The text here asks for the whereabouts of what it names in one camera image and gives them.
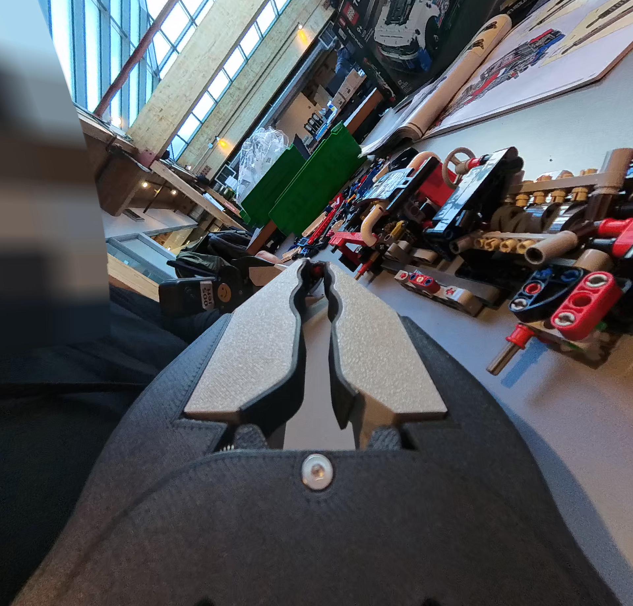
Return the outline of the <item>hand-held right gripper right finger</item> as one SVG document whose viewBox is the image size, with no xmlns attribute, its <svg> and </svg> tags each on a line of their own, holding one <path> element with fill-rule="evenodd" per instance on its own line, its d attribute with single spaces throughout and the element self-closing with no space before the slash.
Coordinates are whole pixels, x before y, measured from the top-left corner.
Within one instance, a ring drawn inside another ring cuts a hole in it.
<svg viewBox="0 0 633 606">
<path fill-rule="evenodd" d="M 357 449 L 380 427 L 443 419 L 447 406 L 398 313 L 337 265 L 324 265 L 323 282 L 332 407 Z"/>
</svg>

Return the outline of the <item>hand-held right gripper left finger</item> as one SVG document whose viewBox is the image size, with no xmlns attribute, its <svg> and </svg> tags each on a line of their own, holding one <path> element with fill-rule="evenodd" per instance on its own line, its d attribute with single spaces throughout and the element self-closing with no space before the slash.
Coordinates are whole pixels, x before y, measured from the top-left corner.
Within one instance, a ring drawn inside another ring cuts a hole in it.
<svg viewBox="0 0 633 606">
<path fill-rule="evenodd" d="M 302 315 L 311 262 L 287 267 L 231 314 L 184 407 L 184 416 L 254 424 L 274 435 L 298 410 L 305 388 Z"/>
</svg>

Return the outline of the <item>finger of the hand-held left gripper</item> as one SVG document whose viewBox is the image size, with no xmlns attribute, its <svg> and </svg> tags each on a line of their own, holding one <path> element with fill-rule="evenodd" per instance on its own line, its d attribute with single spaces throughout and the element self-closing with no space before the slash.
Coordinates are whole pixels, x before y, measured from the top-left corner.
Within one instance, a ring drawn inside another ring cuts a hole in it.
<svg viewBox="0 0 633 606">
<path fill-rule="evenodd" d="M 261 288 L 273 281 L 279 274 L 287 269 L 286 265 L 259 265 L 252 266 L 252 284 Z"/>
</svg>

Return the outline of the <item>grey desk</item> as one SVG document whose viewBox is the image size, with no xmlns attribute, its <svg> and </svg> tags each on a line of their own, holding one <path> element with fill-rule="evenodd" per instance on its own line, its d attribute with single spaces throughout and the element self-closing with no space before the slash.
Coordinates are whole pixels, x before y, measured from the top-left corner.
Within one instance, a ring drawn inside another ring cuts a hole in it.
<svg viewBox="0 0 633 606">
<path fill-rule="evenodd" d="M 325 295 L 305 313 L 305 394 L 271 480 L 263 534 L 282 596 L 387 604 L 632 604 L 632 349 L 587 376 L 568 354 L 519 354 L 510 388 L 486 371 L 517 320 L 463 313 L 383 272 L 365 286 L 400 316 L 447 406 L 380 427 L 357 449 L 332 407 Z"/>
</svg>

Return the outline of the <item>dark backpack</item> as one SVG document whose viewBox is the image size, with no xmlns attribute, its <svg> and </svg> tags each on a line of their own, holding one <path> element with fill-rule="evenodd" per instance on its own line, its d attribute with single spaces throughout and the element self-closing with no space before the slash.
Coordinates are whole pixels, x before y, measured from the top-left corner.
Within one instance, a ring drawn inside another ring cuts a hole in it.
<svg viewBox="0 0 633 606">
<path fill-rule="evenodd" d="M 224 267 L 239 270 L 234 262 L 247 255 L 251 234 L 245 230 L 227 229 L 210 232 L 184 246 L 169 265 L 178 278 L 210 278 L 219 276 Z"/>
</svg>

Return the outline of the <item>pile of loose toy pieces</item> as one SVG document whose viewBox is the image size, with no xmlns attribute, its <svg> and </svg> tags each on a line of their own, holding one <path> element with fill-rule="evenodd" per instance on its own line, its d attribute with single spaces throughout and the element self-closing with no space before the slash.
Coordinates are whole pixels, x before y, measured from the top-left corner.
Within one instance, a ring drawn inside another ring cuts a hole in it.
<svg viewBox="0 0 633 606">
<path fill-rule="evenodd" d="M 296 238 L 290 250 L 282 256 L 289 263 L 300 258 L 313 258 L 327 247 L 339 252 L 339 260 L 359 275 L 376 266 L 379 254 L 373 252 L 360 233 L 360 186 L 350 186 L 338 193 L 323 212 Z"/>
</svg>

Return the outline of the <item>clear plastic bags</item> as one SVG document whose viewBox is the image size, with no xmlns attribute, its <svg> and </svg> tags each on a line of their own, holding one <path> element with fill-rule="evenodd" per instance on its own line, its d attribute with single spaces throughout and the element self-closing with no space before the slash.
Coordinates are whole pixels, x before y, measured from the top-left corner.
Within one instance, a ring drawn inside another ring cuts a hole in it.
<svg viewBox="0 0 633 606">
<path fill-rule="evenodd" d="M 288 147 L 286 134 L 273 127 L 259 127 L 243 142 L 236 188 L 239 204 Z"/>
</svg>

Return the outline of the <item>toy brick car front chassis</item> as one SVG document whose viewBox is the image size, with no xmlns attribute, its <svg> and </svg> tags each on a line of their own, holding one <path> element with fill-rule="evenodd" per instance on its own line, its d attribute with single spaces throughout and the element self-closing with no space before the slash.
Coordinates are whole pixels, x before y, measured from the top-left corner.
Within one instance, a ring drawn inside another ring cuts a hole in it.
<svg viewBox="0 0 633 606">
<path fill-rule="evenodd" d="M 632 149 L 599 169 L 524 179 L 516 148 L 457 148 L 389 202 L 382 268 L 409 292 L 471 317 L 517 320 L 487 371 L 539 340 L 589 366 L 632 335 Z"/>
</svg>

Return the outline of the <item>black toy set box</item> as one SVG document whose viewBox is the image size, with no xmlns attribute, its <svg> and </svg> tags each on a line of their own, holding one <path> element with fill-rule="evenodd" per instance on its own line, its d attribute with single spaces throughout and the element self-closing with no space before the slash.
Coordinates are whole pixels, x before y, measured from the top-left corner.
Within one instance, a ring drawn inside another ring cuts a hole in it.
<svg viewBox="0 0 633 606">
<path fill-rule="evenodd" d="M 438 78 L 491 18 L 538 0 L 343 0 L 338 37 L 389 104 Z"/>
</svg>

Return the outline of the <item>open instruction booklet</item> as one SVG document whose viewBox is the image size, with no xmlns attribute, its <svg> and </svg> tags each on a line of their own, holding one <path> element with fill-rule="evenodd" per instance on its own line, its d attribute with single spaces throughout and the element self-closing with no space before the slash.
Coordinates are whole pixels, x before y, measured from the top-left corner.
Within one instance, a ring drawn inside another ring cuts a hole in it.
<svg viewBox="0 0 633 606">
<path fill-rule="evenodd" d="M 491 18 L 361 157 L 542 102 L 600 80 L 632 49 L 632 0 L 549 0 L 518 25 Z"/>
</svg>

